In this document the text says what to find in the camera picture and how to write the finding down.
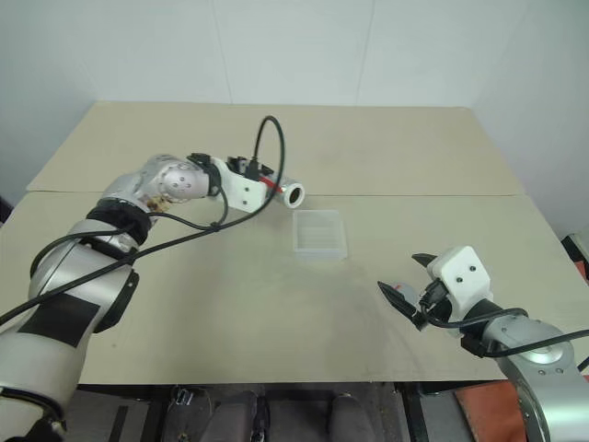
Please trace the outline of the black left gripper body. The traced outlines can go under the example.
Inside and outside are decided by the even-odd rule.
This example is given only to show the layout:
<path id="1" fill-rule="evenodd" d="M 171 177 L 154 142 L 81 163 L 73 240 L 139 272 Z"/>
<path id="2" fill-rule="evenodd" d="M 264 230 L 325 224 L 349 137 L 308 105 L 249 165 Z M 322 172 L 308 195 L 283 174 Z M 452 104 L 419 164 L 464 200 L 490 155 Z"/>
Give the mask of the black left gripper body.
<path id="1" fill-rule="evenodd" d="M 247 179 L 258 179 L 260 177 L 260 163 L 256 157 L 228 157 L 227 166 L 234 173 Z"/>

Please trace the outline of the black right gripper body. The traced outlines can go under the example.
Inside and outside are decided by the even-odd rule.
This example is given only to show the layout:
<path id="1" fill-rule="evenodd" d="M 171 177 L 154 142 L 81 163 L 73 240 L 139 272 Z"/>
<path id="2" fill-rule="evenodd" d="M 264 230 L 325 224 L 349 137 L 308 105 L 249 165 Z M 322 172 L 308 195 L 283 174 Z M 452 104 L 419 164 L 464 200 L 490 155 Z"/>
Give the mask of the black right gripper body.
<path id="1" fill-rule="evenodd" d="M 452 305 L 448 299 L 448 295 L 449 292 L 440 279 L 435 279 L 428 284 L 422 297 L 418 301 L 416 312 L 411 318 L 413 325 L 418 330 L 422 330 L 430 324 L 423 315 L 422 308 L 425 308 L 426 313 L 431 318 L 442 322 L 448 322 L 452 313 Z"/>

